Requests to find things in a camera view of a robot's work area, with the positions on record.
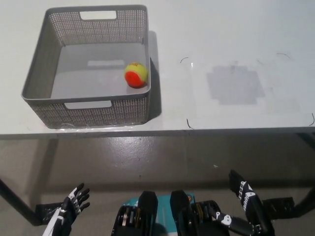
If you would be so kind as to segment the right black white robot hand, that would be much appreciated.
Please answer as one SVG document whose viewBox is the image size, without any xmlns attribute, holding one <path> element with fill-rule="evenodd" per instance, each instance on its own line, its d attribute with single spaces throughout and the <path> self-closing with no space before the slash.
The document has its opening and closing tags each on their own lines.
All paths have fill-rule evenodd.
<svg viewBox="0 0 315 236">
<path fill-rule="evenodd" d="M 229 187 L 239 199 L 246 220 L 210 208 L 212 218 L 224 228 L 241 236 L 274 236 L 275 230 L 262 201 L 250 184 L 235 170 L 230 170 Z"/>
</svg>

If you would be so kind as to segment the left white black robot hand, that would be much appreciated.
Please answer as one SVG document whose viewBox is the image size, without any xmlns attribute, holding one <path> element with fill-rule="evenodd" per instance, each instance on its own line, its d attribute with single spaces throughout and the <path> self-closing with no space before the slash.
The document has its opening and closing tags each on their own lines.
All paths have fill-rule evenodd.
<svg viewBox="0 0 315 236">
<path fill-rule="evenodd" d="M 84 183 L 79 184 L 65 197 L 46 226 L 43 236 L 70 235 L 72 224 L 78 215 L 90 206 L 90 202 L 87 202 L 90 189 L 84 187 Z"/>
</svg>

